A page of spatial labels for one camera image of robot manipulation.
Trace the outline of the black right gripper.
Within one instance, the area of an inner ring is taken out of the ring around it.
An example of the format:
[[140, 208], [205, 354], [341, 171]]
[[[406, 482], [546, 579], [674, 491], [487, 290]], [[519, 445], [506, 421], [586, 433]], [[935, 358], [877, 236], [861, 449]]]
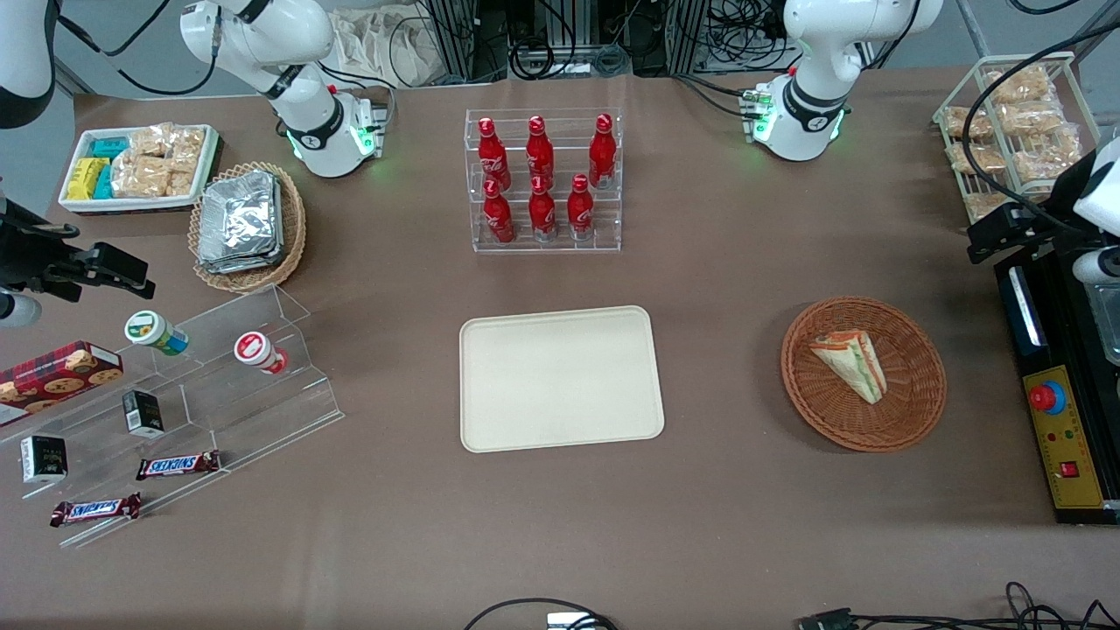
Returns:
[[[78, 248], [67, 243], [81, 231], [71, 224], [52, 224], [12, 200], [1, 203], [1, 287], [9, 291], [43, 291], [56, 298], [80, 298], [81, 287], [67, 275], [54, 276], [53, 266], [66, 267]], [[88, 279], [111, 282], [144, 300], [157, 286], [147, 278], [148, 263], [122, 248], [96, 242], [80, 254]]]

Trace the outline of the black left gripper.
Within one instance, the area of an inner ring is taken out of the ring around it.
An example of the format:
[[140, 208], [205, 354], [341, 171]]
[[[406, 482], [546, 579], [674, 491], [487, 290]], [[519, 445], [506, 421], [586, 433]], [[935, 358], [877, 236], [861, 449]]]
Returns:
[[1099, 244], [1099, 226], [1075, 212], [1075, 202], [1095, 170], [1096, 154], [1088, 154], [1062, 172], [1044, 200], [1020, 194], [1005, 202], [969, 226], [969, 263], [980, 265], [993, 254], [1056, 240], [1061, 251], [1076, 251]]

